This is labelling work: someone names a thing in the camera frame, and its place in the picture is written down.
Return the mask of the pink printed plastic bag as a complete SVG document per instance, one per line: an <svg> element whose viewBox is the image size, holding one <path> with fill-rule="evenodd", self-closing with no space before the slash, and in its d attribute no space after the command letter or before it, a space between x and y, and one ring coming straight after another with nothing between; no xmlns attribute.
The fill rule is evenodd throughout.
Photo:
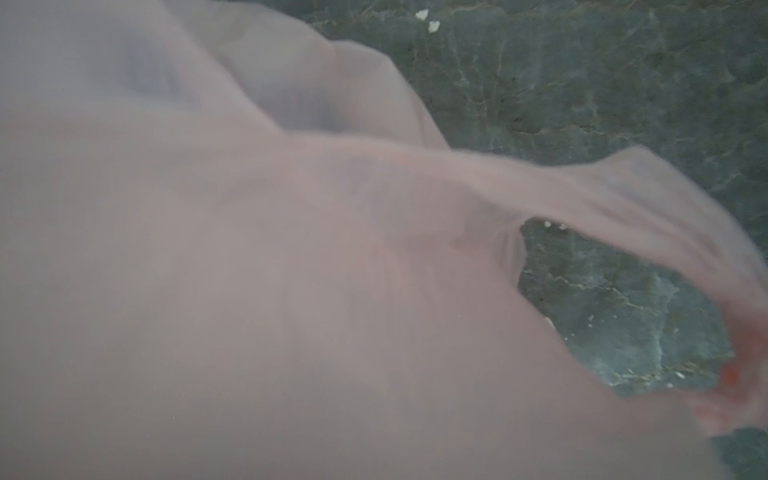
<svg viewBox="0 0 768 480"><path fill-rule="evenodd" d="M675 270L734 359L623 399L518 289L520 227ZM5 479L725 479L767 268L643 147L448 147L384 55L260 5L1 5Z"/></svg>

